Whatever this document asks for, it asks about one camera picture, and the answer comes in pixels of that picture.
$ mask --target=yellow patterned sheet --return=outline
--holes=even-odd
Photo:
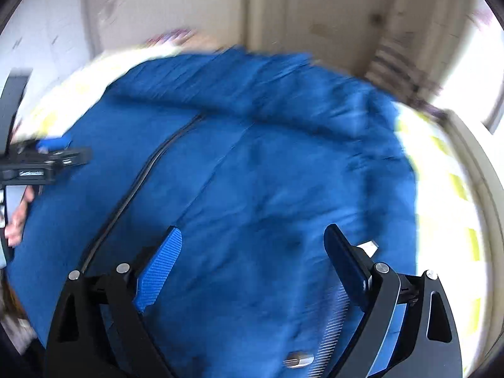
[[[15,139],[61,136],[101,97],[105,88],[135,65],[176,55],[160,45],[99,57],[50,91],[23,120]],[[452,307],[462,347],[464,370],[485,338],[488,255],[481,237],[478,206],[469,181],[446,134],[423,115],[396,104],[397,136],[418,181],[417,272],[439,274]]]
[[[396,134],[417,177],[417,273],[432,269],[446,290],[459,334],[464,375],[486,335],[490,258],[484,222],[450,139],[424,115],[396,104]]]

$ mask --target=finger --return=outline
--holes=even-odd
[[[28,186],[25,190],[23,199],[26,200],[28,203],[32,203],[34,198],[35,198],[35,191],[33,190],[33,186]]]
[[[28,202],[26,202],[26,200],[21,200],[21,203],[19,203],[17,209],[14,210],[11,224],[15,225],[16,227],[22,225],[22,223],[24,223],[26,220],[27,212],[28,212]]]
[[[21,243],[21,235],[18,234],[16,236],[9,237],[9,246],[16,247],[19,243]]]
[[[3,231],[5,237],[8,239],[9,237],[13,237],[16,234],[19,233],[19,227],[16,227],[15,225],[7,225],[5,227],[5,230]]]

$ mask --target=blue duvet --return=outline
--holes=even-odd
[[[338,283],[326,226],[338,224],[353,244],[374,240],[375,260],[411,274],[416,236],[415,179],[391,98],[306,55],[180,55],[110,85],[70,129],[72,146],[90,146],[92,162],[62,173],[35,200],[9,280],[45,343],[87,244],[153,151],[197,116],[89,273],[131,261],[176,225],[182,251],[144,321],[178,376],[306,376],[282,361],[291,351],[315,354],[324,333]],[[360,316],[350,310],[338,353]]]

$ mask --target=human hand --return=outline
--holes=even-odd
[[[14,211],[11,218],[9,218],[9,224],[5,227],[5,237],[9,243],[9,246],[15,247],[21,243],[23,238],[23,229],[25,227],[26,216],[28,214],[28,204],[32,203],[35,198],[35,192],[33,187],[26,187],[25,193],[19,206]]]

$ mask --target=metal pin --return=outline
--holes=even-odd
[[[68,274],[68,278],[72,281],[77,280],[81,275],[79,270],[72,270],[70,274]]]
[[[308,354],[306,352],[296,351],[289,352],[287,358],[284,359],[284,365],[287,368],[301,368],[310,365],[315,357],[313,354]]]
[[[382,274],[387,274],[390,271],[390,267],[385,263],[376,263],[375,269],[377,272],[381,272]]]
[[[427,270],[425,272],[425,275],[429,277],[431,280],[437,280],[438,279],[438,274],[434,270]]]
[[[129,264],[128,263],[122,263],[119,266],[115,268],[115,271],[117,271],[119,274],[124,274],[129,271]]]

